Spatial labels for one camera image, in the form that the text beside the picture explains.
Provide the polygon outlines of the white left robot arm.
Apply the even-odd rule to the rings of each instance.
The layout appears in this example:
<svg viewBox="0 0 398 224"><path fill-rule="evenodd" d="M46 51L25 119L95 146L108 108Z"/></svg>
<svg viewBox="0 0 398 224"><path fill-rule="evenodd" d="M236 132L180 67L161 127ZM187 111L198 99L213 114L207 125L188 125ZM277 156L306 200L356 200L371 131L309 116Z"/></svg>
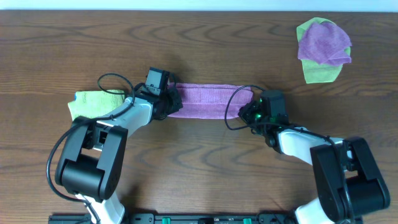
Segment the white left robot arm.
<svg viewBox="0 0 398 224"><path fill-rule="evenodd" d="M65 145L55 171L56 184L69 193L67 200L84 203L91 223L129 223L116 194L127 139L182 106L175 87L156 90L142 86L105 115L76 118L59 139Z"/></svg>

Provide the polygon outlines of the pink microfiber cloth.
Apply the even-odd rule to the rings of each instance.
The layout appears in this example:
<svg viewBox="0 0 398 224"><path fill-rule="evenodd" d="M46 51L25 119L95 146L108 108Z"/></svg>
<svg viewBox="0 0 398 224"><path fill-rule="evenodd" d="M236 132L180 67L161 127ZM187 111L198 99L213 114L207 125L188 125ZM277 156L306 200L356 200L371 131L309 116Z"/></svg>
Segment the pink microfiber cloth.
<svg viewBox="0 0 398 224"><path fill-rule="evenodd" d="M233 119L241 107L253 99L249 87L236 85L177 83L183 108L171 114L174 118Z"/></svg>

